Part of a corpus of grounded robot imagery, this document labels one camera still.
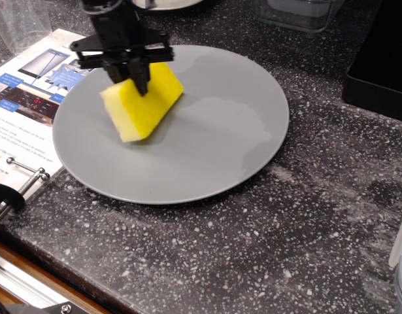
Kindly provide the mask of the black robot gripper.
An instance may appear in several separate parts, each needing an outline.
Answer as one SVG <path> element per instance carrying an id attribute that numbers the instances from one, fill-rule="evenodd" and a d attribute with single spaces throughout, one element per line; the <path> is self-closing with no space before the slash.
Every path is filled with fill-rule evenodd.
<path id="1" fill-rule="evenodd" d="M 173 60 L 169 34 L 143 26 L 134 9 L 85 9 L 84 12 L 95 33 L 70 44 L 80 66 L 103 67 L 115 84 L 130 77 L 140 95 L 145 96 L 150 81 L 149 63 Z"/>

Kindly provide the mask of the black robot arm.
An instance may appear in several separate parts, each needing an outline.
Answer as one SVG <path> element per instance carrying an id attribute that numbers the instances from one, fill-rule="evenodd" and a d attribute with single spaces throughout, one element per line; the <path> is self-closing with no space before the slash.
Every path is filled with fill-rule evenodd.
<path id="1" fill-rule="evenodd" d="M 95 34 L 70 44 L 79 67 L 102 68 L 114 83 L 131 79 L 140 95 L 147 94 L 149 65 L 174 58 L 169 34 L 142 25 L 144 9 L 132 1 L 81 1 L 80 8 Z"/>

